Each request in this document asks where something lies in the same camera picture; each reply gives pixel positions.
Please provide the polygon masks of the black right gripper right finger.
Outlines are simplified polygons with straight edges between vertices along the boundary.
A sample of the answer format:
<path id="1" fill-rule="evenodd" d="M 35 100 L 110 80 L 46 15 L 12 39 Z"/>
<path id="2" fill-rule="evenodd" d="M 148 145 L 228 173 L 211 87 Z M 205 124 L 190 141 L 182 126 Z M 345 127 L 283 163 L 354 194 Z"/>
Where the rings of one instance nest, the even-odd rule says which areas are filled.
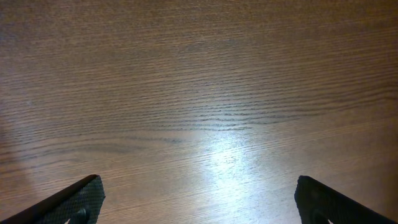
<path id="1" fill-rule="evenodd" d="M 302 224 L 397 224 L 306 175 L 298 178 L 294 199 Z"/>

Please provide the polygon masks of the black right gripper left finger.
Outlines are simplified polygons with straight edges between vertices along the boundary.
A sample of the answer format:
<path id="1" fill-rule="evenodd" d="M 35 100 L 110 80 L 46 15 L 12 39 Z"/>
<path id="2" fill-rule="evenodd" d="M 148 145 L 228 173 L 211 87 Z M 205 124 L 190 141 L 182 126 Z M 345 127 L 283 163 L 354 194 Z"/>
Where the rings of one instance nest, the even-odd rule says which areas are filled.
<path id="1" fill-rule="evenodd" d="M 89 175 L 5 219 L 4 224 L 96 224 L 105 200 L 99 175 Z"/>

